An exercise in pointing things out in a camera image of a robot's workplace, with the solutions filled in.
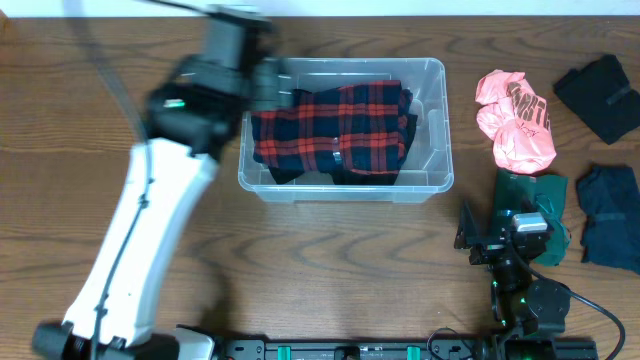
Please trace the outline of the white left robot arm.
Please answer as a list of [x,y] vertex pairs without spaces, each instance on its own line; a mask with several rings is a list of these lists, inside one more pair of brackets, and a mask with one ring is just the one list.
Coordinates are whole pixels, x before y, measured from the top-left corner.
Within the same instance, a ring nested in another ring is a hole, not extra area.
[[36,328],[33,351],[46,359],[215,359],[212,335],[159,331],[157,306],[183,230],[243,116],[286,102],[265,41],[274,26],[251,5],[207,7],[204,49],[180,60],[139,112],[81,7],[65,3],[70,27],[137,140],[91,272],[64,318]]

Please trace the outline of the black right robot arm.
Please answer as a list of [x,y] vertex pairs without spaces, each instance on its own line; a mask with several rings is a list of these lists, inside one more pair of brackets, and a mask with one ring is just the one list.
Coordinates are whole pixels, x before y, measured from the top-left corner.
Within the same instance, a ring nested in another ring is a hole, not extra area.
[[474,347],[474,358],[559,357],[555,336],[565,331],[570,296],[530,267],[545,252],[550,236],[551,225],[539,212],[516,214],[498,235],[483,235],[469,205],[462,205],[454,247],[470,252],[470,264],[487,267],[493,317],[504,327]]

